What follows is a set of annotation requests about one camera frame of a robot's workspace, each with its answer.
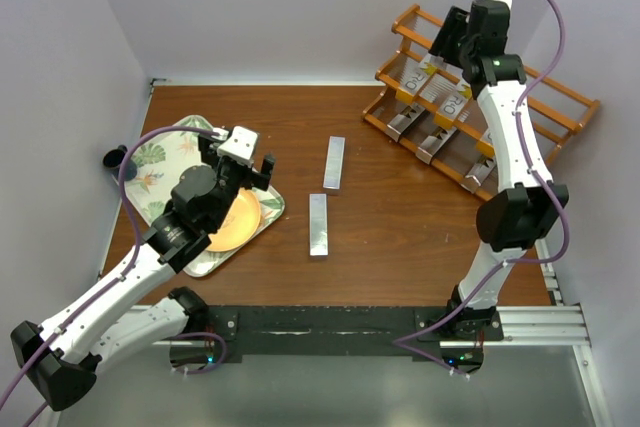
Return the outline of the silver angled R&O box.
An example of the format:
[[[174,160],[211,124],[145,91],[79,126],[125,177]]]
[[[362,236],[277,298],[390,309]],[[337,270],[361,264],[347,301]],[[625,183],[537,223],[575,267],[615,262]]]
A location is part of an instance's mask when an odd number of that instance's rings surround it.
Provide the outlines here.
[[[395,142],[408,131],[418,120],[420,120],[427,110],[420,104],[414,103],[406,106],[397,113],[385,127],[385,133]]]

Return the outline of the silver gold R&O toothpaste box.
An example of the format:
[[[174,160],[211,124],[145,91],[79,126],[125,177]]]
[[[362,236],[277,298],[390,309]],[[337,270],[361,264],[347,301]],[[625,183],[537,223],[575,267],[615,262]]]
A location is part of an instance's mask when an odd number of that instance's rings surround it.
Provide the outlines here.
[[[492,143],[491,131],[489,128],[485,130],[481,138],[476,142],[475,148],[485,157],[494,158],[495,150]]]

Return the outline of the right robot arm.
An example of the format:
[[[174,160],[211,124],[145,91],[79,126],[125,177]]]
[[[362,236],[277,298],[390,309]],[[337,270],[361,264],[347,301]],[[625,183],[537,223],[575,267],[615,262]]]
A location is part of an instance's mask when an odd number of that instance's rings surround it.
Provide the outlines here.
[[[554,182],[526,105],[521,58],[505,51],[510,0],[475,0],[450,9],[431,53],[461,69],[491,136],[498,191],[476,214],[480,245],[445,315],[424,329],[459,340],[491,323],[513,266],[556,222],[567,221],[566,186]]]

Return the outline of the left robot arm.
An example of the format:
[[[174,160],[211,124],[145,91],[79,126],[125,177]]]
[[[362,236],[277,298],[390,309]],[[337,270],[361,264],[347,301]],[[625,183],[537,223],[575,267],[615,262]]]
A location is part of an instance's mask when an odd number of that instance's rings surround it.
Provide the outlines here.
[[[173,290],[134,319],[123,318],[206,250],[241,189],[269,187],[275,159],[266,155],[254,167],[257,133],[235,127],[197,134],[200,164],[181,174],[163,213],[146,233],[135,234],[130,253],[68,307],[11,332],[17,376],[28,378],[51,410],[74,405],[99,374],[150,343],[205,336],[207,306],[188,288]]]

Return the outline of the wooden tiered shelf rack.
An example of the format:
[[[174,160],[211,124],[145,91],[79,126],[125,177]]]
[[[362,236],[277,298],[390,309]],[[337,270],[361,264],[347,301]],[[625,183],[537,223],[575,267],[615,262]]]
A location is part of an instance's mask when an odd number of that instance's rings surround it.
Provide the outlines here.
[[[401,41],[396,52],[376,72],[375,77],[382,82],[383,90],[363,111],[364,121],[385,133],[385,127],[391,119],[409,106],[395,99],[406,58],[410,56],[418,60],[427,54],[430,55],[429,49],[441,25],[440,19],[417,4],[396,18],[391,30],[400,36]],[[412,103],[422,105],[427,113],[396,143],[416,156],[418,146],[438,127],[434,123],[435,112],[461,80],[460,70],[452,66],[447,70],[439,69]],[[598,112],[600,103],[552,78],[547,78],[530,94],[528,107],[539,150],[545,163],[552,165],[570,140],[590,123]],[[482,155],[475,148],[476,142],[488,128],[473,98],[454,122],[454,127],[457,128],[457,132],[427,165],[464,188],[461,185],[464,175]],[[487,201],[496,195],[497,191],[496,164],[482,186],[475,193],[470,193]]]

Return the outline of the orange round plate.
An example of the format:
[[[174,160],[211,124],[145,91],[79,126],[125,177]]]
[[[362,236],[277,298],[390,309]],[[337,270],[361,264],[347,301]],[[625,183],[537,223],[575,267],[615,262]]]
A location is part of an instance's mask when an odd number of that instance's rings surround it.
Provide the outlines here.
[[[256,233],[261,206],[252,190],[241,189],[216,234],[210,234],[208,252],[228,252],[241,247]]]

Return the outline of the floral leaf pattern tray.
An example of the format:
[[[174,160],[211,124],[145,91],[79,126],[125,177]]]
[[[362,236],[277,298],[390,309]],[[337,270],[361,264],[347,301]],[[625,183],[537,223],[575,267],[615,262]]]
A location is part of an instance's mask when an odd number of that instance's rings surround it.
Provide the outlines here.
[[[170,191],[178,183],[183,171],[201,163],[197,135],[185,131],[158,135],[137,148],[132,160],[137,165],[138,173],[135,179],[125,182],[125,191],[144,222],[151,224],[163,213],[170,199]],[[261,206],[261,221],[251,239],[266,230],[285,210],[284,198],[274,187],[267,191],[252,191]],[[184,272],[194,278],[204,277],[220,267],[242,246],[219,253],[205,250],[184,268]]]

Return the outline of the dark blue mug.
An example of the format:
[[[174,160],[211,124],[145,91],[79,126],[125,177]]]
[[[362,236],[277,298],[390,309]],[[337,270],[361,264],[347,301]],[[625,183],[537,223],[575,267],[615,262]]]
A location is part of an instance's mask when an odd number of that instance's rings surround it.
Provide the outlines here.
[[[137,165],[133,160],[129,160],[124,163],[124,158],[128,152],[125,145],[119,145],[115,149],[107,152],[103,159],[103,167],[111,174],[111,176],[117,180],[121,166],[125,165],[124,181],[128,182],[136,178],[138,173]]]

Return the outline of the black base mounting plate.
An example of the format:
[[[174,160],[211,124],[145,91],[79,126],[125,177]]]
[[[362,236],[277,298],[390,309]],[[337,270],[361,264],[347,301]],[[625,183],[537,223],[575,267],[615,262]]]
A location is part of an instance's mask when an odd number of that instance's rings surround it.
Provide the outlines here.
[[[227,363],[249,355],[401,356],[399,337],[430,327],[445,307],[224,306],[209,308],[204,325],[224,339]],[[501,341],[497,310],[480,318],[466,313],[407,343],[469,373],[484,360],[484,344]]]

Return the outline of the aluminium frame rail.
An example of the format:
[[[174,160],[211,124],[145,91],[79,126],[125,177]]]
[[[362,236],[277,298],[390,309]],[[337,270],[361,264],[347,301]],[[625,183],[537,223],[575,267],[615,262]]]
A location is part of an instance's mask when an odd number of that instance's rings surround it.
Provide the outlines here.
[[[133,306],[129,309],[128,312],[124,314],[123,318],[124,320],[129,321],[142,315],[147,309],[153,306]],[[206,306],[207,316],[204,325],[207,323],[209,317],[209,308],[214,305],[206,304]],[[484,344],[484,347],[489,344],[504,343],[513,343],[515,345],[524,346],[584,347],[589,345],[590,343],[583,312],[578,306],[496,307],[496,310],[501,318],[504,339],[501,341],[486,342]],[[430,362],[441,361],[444,363],[446,369],[448,370],[451,370],[453,372],[466,372],[464,370],[460,370],[453,366],[447,365],[447,363],[442,361],[440,357],[434,357],[415,347],[410,347],[407,345],[409,341],[425,334],[423,331],[424,329],[421,331],[416,331],[404,337],[399,337],[393,341],[393,345],[406,350],[408,352],[406,355],[413,355],[419,359],[428,360]],[[225,361],[225,358],[228,354],[228,348],[224,339],[217,334],[208,332],[206,329],[205,332],[206,334],[203,337],[188,337],[181,339],[166,338],[157,340],[155,342],[164,340],[194,340],[196,342],[202,342],[205,339],[211,339],[213,342],[214,354],[220,355],[223,361]],[[36,425],[44,425],[45,422],[50,418],[57,417],[59,412],[53,411],[50,408],[46,407],[45,404],[43,404],[36,415]]]

